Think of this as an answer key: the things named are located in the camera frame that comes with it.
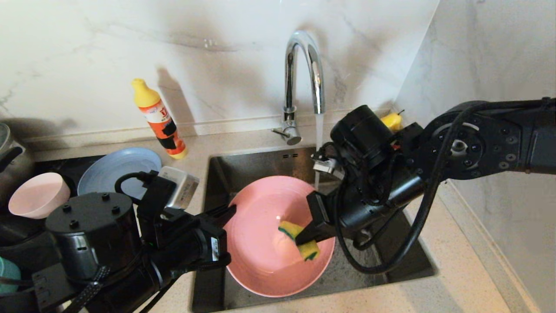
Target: beige countertop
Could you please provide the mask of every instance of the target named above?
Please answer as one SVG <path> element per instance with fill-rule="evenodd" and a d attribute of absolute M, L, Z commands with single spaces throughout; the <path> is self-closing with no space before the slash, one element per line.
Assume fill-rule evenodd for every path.
<path fill-rule="evenodd" d="M 330 127 L 325 125 L 326 134 Z M 311 139 L 315 137 L 314 129 L 300 130 L 304 141 L 298 146 L 314 145 Z M 200 178 L 197 192 L 187 209 L 189 213 L 197 214 L 201 211 L 205 194 L 209 156 L 288 147 L 279 136 L 269 131 L 193 136 L 185 140 L 189 154 L 182 160 L 171 159 L 156 140 L 43 151 L 37 153 L 37 159 L 107 154 L 129 146 L 150 148 L 159 153 L 163 165 L 183 169 Z M 435 276 L 236 309 L 234 312 L 510 312 L 446 205 L 436 198 L 420 236 L 423 248 L 437 268 Z M 408 206 L 406 213 L 410 218 L 415 216 L 418 206 L 419 200 Z M 189 312 L 194 275 L 188 273 L 180 277 L 151 312 Z"/>

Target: yellow object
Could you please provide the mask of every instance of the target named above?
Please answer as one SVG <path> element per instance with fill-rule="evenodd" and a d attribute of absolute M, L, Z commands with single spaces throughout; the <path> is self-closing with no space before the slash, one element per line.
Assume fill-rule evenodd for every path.
<path fill-rule="evenodd" d="M 278 230 L 290 237 L 295 243 L 295 237 L 303 230 L 303 227 L 288 221 L 281 221 Z M 305 261 L 314 260 L 318 258 L 320 254 L 320 249 L 314 240 L 297 246 L 297 249 Z"/>
<path fill-rule="evenodd" d="M 390 113 L 380 120 L 394 133 L 402 129 L 401 116 L 397 113 Z"/>
<path fill-rule="evenodd" d="M 142 79 L 134 79 L 131 86 L 135 90 L 135 104 L 147 119 L 168 155 L 174 159 L 185 157 L 187 155 L 185 142 L 178 135 L 177 126 L 160 99 L 160 95 L 150 89 Z"/>

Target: cooking pot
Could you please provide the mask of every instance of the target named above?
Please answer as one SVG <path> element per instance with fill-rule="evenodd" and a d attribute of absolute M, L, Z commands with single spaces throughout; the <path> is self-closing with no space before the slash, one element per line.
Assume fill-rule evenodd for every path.
<path fill-rule="evenodd" d="M 31 152 L 13 136 L 8 125 L 0 123 L 0 211 L 6 210 L 9 198 L 33 177 L 33 171 Z"/>

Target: pot lid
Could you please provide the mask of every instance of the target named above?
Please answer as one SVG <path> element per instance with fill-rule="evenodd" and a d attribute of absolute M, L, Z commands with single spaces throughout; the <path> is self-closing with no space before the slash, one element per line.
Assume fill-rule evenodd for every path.
<path fill-rule="evenodd" d="M 6 124 L 0 123 L 0 149 L 4 147 L 9 137 L 9 127 Z"/>

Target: marble wall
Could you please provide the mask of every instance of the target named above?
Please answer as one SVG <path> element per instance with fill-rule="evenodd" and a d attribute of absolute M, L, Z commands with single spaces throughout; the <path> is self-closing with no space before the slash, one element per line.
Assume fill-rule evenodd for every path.
<path fill-rule="evenodd" d="M 25 138 L 144 128 L 130 87 L 142 77 L 180 124 L 245 126 L 272 116 L 277 125 L 285 47 L 296 29 L 319 45 L 329 111 L 390 107 L 437 4 L 1 1 L 0 119 Z M 310 113 L 305 63 L 298 70 L 299 109 Z"/>
<path fill-rule="evenodd" d="M 556 96 L 556 2 L 442 0 L 395 102 L 426 125 L 469 100 Z M 553 312 L 556 177 L 455 181 L 543 312 Z"/>

